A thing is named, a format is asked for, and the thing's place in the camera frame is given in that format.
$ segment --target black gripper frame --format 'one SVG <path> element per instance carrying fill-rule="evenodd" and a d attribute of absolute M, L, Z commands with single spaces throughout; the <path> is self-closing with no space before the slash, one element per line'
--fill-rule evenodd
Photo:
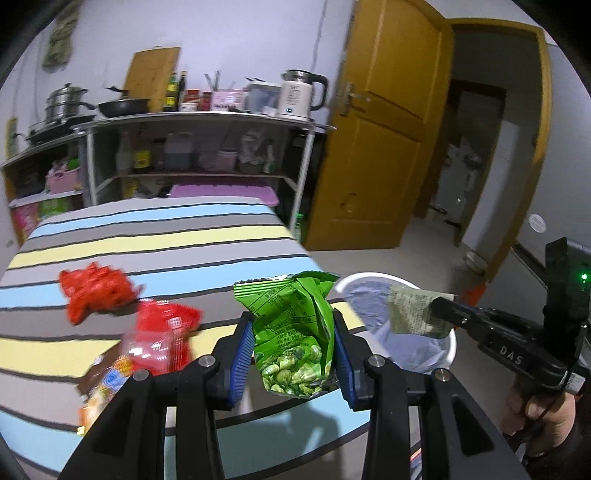
<path fill-rule="evenodd" d="M 177 479 L 223 480 L 214 411 L 233 407 L 220 393 L 227 391 L 229 370 L 249 328 L 252 315 L 245 312 L 233 335 L 216 344 L 212 364 L 196 359 L 156 377 L 136 372 L 88 430 L 59 480 L 164 480 L 166 407 L 177 407 Z"/>
<path fill-rule="evenodd" d="M 334 317 L 343 398 L 353 410 L 371 411 L 363 480 L 410 478 L 409 406 L 419 410 L 425 480 L 529 478 L 500 432 L 448 370 L 431 375 L 402 370 L 390 359 L 373 356 L 363 338 L 349 333 L 338 310 Z"/>

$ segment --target wooden door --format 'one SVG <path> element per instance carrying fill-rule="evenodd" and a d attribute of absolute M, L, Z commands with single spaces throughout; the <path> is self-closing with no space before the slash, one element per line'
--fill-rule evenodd
<path fill-rule="evenodd" d="M 308 249 L 399 244 L 437 138 L 452 50 L 451 26 L 426 1 L 359 1 Z"/>

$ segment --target red snack bag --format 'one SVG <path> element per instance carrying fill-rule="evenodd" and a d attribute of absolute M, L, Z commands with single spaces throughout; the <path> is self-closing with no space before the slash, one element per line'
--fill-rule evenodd
<path fill-rule="evenodd" d="M 183 369 L 193 359 L 187 338 L 201 321 L 201 311 L 167 301 L 142 300 L 139 303 L 136 330 L 173 334 L 170 371 Z"/>
<path fill-rule="evenodd" d="M 70 298 L 68 317 L 78 325 L 90 312 L 116 310 L 134 301 L 143 286 L 134 288 L 121 270 L 92 262 L 83 270 L 62 270 L 60 287 Z"/>
<path fill-rule="evenodd" d="M 145 368 L 152 375 L 170 372 L 172 332 L 133 330 L 123 335 L 121 352 L 131 360 L 133 371 Z"/>

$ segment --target bottle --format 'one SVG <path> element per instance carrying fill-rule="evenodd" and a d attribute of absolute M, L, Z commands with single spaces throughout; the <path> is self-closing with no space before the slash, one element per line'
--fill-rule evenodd
<path fill-rule="evenodd" d="M 295 236 L 295 240 L 298 243 L 302 243 L 305 240 L 305 224 L 304 224 L 304 214 L 303 213 L 298 213 L 295 216 L 296 220 L 295 220 L 295 232 L 294 232 L 294 236 Z"/>
<path fill-rule="evenodd" d="M 142 137 L 141 131 L 138 134 L 138 141 L 134 151 L 134 173 L 146 173 L 152 169 L 152 158 L 150 145 Z"/>
<path fill-rule="evenodd" d="M 115 154 L 115 166 L 117 173 L 120 175 L 128 174 L 131 172 L 133 164 L 133 150 L 131 148 L 131 140 L 129 138 L 129 132 L 123 130 L 121 132 L 121 140 L 119 141 L 119 148 Z"/>
<path fill-rule="evenodd" d="M 173 72 L 168 80 L 166 87 L 166 97 L 164 97 L 163 112 L 174 112 L 174 104 L 177 100 L 177 72 Z"/>
<path fill-rule="evenodd" d="M 174 111 L 178 112 L 178 106 L 181 104 L 181 97 L 184 94 L 185 84 L 187 83 L 187 71 L 183 70 L 181 72 L 181 78 L 178 81 L 177 85 L 177 94 L 174 99 Z"/>

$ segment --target striped bed sheet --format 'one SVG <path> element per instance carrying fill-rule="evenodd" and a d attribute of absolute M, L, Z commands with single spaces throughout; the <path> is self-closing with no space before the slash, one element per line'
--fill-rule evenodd
<path fill-rule="evenodd" d="M 57 276 L 91 261 L 145 284 L 143 297 L 202 309 L 195 357 L 233 332 L 244 310 L 234 282 L 320 270 L 258 199 L 132 199 L 43 222 L 0 281 L 0 432 L 32 479 L 56 478 L 67 462 L 80 442 L 77 379 L 135 323 L 134 313 L 69 323 Z M 379 350 L 346 302 L 334 293 L 329 301 Z M 175 413 L 168 409 L 167 479 L 175 478 Z M 271 395 L 251 366 L 243 399 L 216 421 L 226 478 L 324 479 L 335 469 L 361 477 L 369 413 L 352 412 L 339 390 L 311 401 Z"/>

